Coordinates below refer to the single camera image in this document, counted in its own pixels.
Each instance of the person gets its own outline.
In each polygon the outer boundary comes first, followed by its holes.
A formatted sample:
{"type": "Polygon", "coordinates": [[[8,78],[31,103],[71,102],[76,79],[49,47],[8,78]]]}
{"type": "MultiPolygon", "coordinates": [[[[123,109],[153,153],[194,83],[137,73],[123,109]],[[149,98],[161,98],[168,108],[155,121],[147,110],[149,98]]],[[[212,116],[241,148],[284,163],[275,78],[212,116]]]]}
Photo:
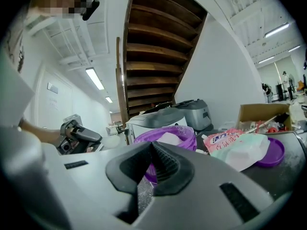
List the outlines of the person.
{"type": "MultiPolygon", "coordinates": [[[[23,48],[24,22],[27,17],[33,14],[43,16],[62,16],[78,11],[81,0],[31,0],[24,6],[15,17],[8,28],[2,41],[2,49],[11,61],[11,66],[19,73],[22,71],[26,52],[23,48]]],[[[60,138],[60,130],[48,130],[30,124],[24,118],[20,121],[19,127],[36,135],[41,142],[55,144],[60,138]]]]}
{"type": "Polygon", "coordinates": [[[266,83],[262,83],[262,89],[265,92],[266,102],[267,103],[272,103],[272,90],[269,87],[269,85],[266,84],[266,83]]]}
{"type": "Polygon", "coordinates": [[[290,85],[290,78],[289,76],[287,75],[286,71],[283,71],[283,75],[284,75],[284,81],[283,81],[283,84],[286,86],[286,88],[288,89],[289,91],[289,96],[290,96],[290,101],[292,102],[293,101],[293,95],[292,95],[292,88],[291,88],[291,85],[290,85]]]}

